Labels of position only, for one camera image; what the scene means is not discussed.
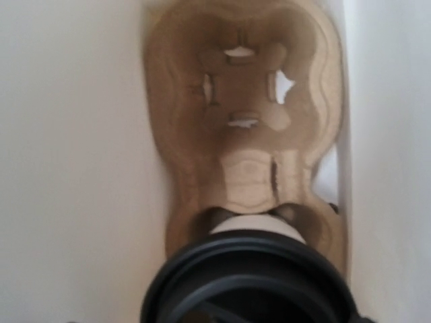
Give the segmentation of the brown cardboard cup carrier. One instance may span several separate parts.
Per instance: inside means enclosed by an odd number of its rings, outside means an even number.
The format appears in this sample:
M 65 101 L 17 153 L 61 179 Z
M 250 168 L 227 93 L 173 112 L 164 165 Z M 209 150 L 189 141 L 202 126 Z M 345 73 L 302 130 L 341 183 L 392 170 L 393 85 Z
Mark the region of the brown cardboard cup carrier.
M 341 272 L 344 220 L 312 189 L 343 114 L 339 36 L 315 1 L 173 1 L 144 54 L 156 145 L 174 180 L 167 256 L 212 209 L 280 211 Z

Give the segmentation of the brown paper takeout bag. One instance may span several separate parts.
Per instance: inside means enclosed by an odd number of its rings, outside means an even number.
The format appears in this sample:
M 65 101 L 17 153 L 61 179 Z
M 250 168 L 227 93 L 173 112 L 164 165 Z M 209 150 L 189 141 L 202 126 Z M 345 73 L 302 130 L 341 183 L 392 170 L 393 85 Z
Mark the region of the brown paper takeout bag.
M 430 321 L 430 2 L 322 1 L 346 111 L 315 188 L 377 322 Z M 172 202 L 142 45 L 164 1 L 1 2 L 1 321 L 137 322 Z

